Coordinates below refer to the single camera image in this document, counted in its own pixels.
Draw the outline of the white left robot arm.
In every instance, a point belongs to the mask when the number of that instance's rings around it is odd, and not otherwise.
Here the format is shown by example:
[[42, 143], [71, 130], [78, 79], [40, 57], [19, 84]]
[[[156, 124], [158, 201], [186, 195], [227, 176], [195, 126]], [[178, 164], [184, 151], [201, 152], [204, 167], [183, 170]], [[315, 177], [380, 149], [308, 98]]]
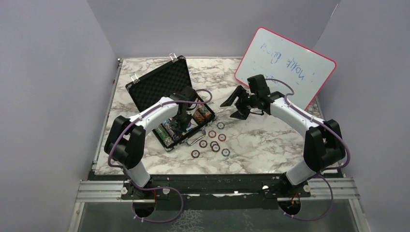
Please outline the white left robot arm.
[[142, 163], [146, 136], [167, 119], [174, 133], [181, 136], [192, 119], [188, 108], [196, 99], [196, 91], [185, 87], [180, 93], [161, 97], [137, 115], [118, 116], [113, 121], [103, 149], [134, 183], [133, 191], [139, 198], [147, 198], [152, 192], [150, 175]]

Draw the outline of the blue playing card deck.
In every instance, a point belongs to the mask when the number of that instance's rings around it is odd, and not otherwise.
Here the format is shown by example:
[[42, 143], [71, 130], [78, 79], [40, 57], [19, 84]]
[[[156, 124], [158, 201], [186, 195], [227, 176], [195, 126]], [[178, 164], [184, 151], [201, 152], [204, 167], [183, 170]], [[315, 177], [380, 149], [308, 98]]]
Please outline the blue playing card deck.
[[188, 125], [187, 128], [186, 128], [186, 133], [192, 131], [192, 130], [195, 129], [196, 127], [197, 127], [196, 124], [190, 122], [189, 125]]

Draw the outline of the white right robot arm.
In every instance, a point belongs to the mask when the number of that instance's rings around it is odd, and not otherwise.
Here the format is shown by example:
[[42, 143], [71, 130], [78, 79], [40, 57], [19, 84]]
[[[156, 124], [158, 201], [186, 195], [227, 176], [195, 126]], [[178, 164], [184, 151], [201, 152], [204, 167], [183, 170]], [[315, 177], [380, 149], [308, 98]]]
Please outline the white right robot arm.
[[234, 105], [232, 118], [245, 120], [252, 109], [259, 109], [279, 118], [304, 138], [303, 160], [282, 174], [279, 191], [286, 197], [298, 191], [298, 186], [346, 157], [347, 148], [339, 124], [324, 120], [302, 110], [279, 91], [272, 92], [262, 74], [247, 79], [250, 91], [237, 86], [220, 106]]

